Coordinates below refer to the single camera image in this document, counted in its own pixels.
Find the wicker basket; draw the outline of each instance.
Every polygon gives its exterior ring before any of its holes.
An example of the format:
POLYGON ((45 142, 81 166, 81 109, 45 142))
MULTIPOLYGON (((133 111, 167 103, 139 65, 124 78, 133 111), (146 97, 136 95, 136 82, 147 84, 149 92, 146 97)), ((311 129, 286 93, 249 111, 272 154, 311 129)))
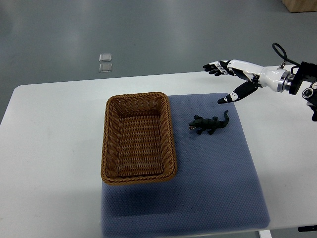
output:
POLYGON ((161 182, 177 171, 168 97, 111 97, 106 104, 101 177, 110 185, 161 182))

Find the gray floor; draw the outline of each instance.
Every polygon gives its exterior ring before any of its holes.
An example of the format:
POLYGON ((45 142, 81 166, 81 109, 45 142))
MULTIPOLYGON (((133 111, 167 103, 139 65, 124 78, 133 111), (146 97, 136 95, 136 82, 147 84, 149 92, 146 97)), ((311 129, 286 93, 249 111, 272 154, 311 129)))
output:
POLYGON ((22 84, 202 71, 227 59, 278 65, 273 42, 317 63, 316 22, 317 12, 289 13, 280 0, 0 0, 0 120, 22 84), (112 53, 112 72, 98 73, 100 53, 112 53))

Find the black cable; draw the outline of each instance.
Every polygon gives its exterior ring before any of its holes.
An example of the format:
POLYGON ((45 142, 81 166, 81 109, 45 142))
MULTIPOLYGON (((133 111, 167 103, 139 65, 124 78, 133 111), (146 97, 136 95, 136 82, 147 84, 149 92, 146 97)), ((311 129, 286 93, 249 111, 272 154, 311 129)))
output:
POLYGON ((293 67, 291 68, 291 73, 292 73, 292 74, 294 74, 293 70, 294 70, 295 68, 298 68, 298 66, 293 66, 293 67))
POLYGON ((299 63, 296 63, 295 61, 292 61, 291 59, 288 59, 288 58, 287 58, 286 51, 285 51, 285 50, 283 49, 283 47, 281 47, 278 43, 273 43, 273 44, 272 44, 272 47, 273 47, 274 51, 275 51, 283 60, 285 60, 285 61, 287 61, 287 62, 289 62, 289 63, 291 63, 291 64, 294 64, 294 65, 296 65, 297 67, 301 66, 299 63), (284 55, 282 55, 282 54, 278 51, 278 49, 277 49, 275 46, 279 47, 279 49, 283 52, 284 55))

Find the white table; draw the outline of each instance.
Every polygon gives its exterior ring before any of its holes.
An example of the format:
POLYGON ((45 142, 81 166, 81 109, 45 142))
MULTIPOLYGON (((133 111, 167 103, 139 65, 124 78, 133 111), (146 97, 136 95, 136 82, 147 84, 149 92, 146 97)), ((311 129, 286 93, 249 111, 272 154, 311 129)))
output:
MULTIPOLYGON (((101 237, 106 101, 118 94, 230 93, 243 80, 205 72, 23 85, 0 125, 0 237, 101 237)), ((235 103, 271 218, 317 223, 317 122, 298 95, 269 88, 235 103)))

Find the blue mat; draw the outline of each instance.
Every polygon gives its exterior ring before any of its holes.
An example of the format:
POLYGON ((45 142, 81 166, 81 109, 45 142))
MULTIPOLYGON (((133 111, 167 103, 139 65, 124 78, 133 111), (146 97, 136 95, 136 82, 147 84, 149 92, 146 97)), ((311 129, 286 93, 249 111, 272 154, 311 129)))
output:
POLYGON ((169 96, 178 171, 167 182, 102 186, 104 237, 178 236, 264 229, 269 215, 233 103, 224 93, 169 96), (194 115, 229 110, 229 124, 213 135, 188 130, 194 115))

